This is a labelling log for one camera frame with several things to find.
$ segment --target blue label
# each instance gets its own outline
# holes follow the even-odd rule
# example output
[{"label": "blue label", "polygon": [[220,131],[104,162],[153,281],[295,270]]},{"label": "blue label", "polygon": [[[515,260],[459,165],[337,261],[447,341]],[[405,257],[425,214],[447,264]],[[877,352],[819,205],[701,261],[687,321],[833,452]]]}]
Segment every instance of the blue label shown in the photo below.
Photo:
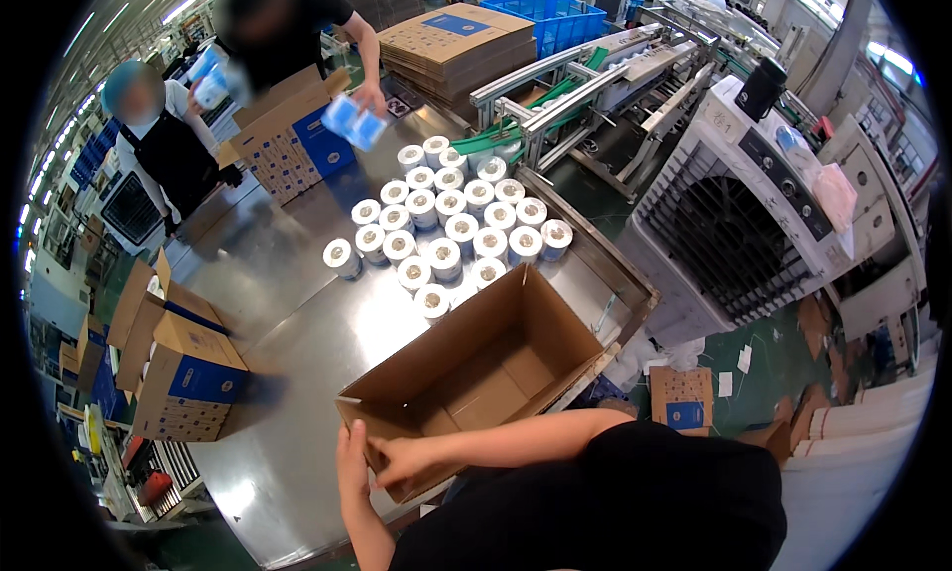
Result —
[{"label": "blue label", "polygon": [[484,29],[489,29],[489,26],[485,23],[471,21],[454,15],[441,15],[440,17],[427,19],[422,24],[436,27],[452,34],[459,34],[460,36],[471,36]]}]

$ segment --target open cardboard box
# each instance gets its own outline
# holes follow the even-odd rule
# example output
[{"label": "open cardboard box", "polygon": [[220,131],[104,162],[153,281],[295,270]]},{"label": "open cardboard box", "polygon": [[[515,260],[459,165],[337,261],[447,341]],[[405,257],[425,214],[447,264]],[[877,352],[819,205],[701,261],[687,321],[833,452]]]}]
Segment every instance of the open cardboard box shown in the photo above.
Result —
[{"label": "open cardboard box", "polygon": [[[534,267],[520,265],[340,393],[351,426],[384,439],[432,437],[539,414],[594,366],[601,344]],[[365,453],[374,472],[380,454]],[[428,470],[405,503],[458,473]]]}]

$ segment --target empty cardboard box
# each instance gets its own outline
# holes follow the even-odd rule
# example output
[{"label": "empty cardboard box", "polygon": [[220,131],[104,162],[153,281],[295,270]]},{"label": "empty cardboard box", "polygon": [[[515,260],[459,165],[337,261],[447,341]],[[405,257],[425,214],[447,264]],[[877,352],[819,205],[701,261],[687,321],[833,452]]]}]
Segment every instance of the empty cardboard box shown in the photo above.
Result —
[{"label": "empty cardboard box", "polygon": [[[601,344],[534,267],[520,265],[340,393],[351,426],[384,439],[431,437],[539,414],[601,355]],[[368,449],[370,467],[385,465]],[[462,468],[427,471],[398,503]]]},{"label": "empty cardboard box", "polygon": [[171,312],[162,315],[152,337],[155,352],[136,396],[132,434],[214,441],[247,376],[238,352],[226,336]]}]

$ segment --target paper scrap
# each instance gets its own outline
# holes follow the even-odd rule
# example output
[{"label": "paper scrap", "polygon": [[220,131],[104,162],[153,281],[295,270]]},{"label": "paper scrap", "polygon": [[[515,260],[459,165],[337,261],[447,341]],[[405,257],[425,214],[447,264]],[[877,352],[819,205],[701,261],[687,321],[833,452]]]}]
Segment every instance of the paper scrap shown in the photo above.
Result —
[{"label": "paper scrap", "polygon": [[717,374],[717,397],[729,398],[734,394],[734,373],[727,371]]}]

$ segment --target blue plastic crate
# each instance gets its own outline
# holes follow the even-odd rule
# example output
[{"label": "blue plastic crate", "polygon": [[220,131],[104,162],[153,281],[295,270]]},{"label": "blue plastic crate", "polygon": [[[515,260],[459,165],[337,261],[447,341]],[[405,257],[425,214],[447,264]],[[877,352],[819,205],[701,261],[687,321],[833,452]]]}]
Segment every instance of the blue plastic crate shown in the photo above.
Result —
[{"label": "blue plastic crate", "polygon": [[535,21],[539,59],[601,35],[605,12],[580,0],[483,0],[480,6]]}]

